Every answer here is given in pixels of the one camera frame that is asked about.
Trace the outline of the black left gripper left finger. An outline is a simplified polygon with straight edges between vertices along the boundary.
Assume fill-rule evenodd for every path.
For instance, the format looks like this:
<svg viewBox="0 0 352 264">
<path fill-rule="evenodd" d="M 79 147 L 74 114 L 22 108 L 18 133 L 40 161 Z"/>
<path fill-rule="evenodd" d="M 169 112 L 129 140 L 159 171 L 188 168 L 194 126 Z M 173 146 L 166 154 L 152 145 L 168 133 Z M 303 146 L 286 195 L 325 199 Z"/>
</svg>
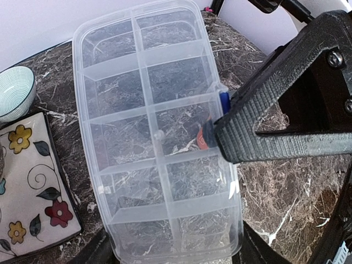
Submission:
<svg viewBox="0 0 352 264">
<path fill-rule="evenodd" d="M 108 233 L 102 228 L 68 264 L 120 263 L 113 253 Z"/>
</svg>

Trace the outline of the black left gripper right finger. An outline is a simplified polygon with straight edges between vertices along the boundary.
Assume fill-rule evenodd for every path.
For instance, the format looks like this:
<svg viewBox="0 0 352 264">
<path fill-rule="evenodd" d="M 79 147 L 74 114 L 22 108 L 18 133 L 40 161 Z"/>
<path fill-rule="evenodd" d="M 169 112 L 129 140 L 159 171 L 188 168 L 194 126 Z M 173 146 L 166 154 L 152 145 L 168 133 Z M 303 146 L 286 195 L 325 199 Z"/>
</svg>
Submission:
<svg viewBox="0 0 352 264">
<path fill-rule="evenodd" d="M 231 163 L 351 153 L 351 13 L 319 15 L 265 61 L 216 121 Z"/>
</svg>

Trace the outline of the clear plastic pill organizer box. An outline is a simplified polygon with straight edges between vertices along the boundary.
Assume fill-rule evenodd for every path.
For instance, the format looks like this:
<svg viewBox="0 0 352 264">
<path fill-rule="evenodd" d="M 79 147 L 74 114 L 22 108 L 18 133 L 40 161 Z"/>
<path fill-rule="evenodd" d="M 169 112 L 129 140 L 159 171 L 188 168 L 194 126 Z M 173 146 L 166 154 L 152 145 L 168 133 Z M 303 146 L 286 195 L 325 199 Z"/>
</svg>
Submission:
<svg viewBox="0 0 352 264">
<path fill-rule="evenodd" d="M 72 39 L 76 105 L 98 209 L 121 263 L 235 255 L 243 221 L 235 165 L 201 150 L 222 114 L 199 7 L 158 1 L 82 24 Z"/>
</svg>

